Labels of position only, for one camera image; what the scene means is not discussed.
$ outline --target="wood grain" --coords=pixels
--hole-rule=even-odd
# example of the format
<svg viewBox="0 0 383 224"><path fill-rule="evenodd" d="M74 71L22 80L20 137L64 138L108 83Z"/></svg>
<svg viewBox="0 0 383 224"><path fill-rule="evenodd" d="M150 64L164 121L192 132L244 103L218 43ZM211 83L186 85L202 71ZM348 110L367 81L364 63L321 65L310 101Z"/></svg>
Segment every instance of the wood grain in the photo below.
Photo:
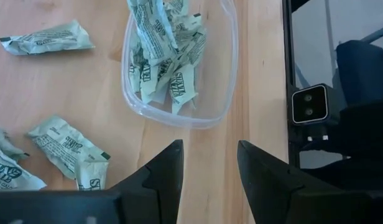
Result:
<svg viewBox="0 0 383 224"><path fill-rule="evenodd" d="M0 127L32 155L21 165L43 179L47 189L75 188L74 181L64 178L24 137L52 114L112 155L107 187L143 166L174 139L184 139L178 222L254 223L236 150L240 139L248 139L287 160L282 6L281 0L237 0L235 5L240 50L233 103L220 125L197 131L145 119L124 101L120 60L129 15L125 0L0 1L0 37L78 19L96 45L92 51L27 57L10 55L0 45Z"/></svg>

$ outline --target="plastic container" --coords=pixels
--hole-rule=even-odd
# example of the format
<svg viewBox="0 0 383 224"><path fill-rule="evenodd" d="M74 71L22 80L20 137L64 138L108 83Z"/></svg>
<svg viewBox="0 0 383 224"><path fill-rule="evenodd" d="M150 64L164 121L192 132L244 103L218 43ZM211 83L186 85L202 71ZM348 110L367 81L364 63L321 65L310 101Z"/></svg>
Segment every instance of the plastic container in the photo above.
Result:
<svg viewBox="0 0 383 224"><path fill-rule="evenodd" d="M221 122L226 116L236 85L238 67L238 24L232 0L189 1L189 15L200 13L207 30L205 53L196 67L195 87L198 96L187 103L179 114L172 114L169 93L163 105L143 103L139 94L132 92L128 75L129 42L136 31L133 15L129 16L122 49L122 92L125 100L138 114L172 126L206 129Z"/></svg>

